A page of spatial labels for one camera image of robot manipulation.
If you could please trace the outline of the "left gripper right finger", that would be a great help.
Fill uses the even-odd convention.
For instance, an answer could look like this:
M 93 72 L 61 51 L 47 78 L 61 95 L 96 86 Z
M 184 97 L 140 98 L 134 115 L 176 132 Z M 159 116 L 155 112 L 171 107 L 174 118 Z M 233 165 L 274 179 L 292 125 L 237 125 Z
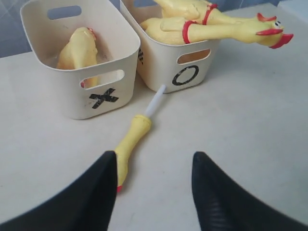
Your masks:
M 306 231 L 307 225 L 265 204 L 205 152 L 192 159 L 192 196 L 203 231 Z

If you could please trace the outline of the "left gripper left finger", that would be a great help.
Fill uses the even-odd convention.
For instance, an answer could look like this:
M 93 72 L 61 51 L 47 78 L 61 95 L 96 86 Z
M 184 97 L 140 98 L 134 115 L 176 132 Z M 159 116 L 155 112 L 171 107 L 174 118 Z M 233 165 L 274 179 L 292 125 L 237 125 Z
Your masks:
M 2 231 L 106 231 L 117 194 L 116 154 L 104 152 L 48 201 L 0 225 Z

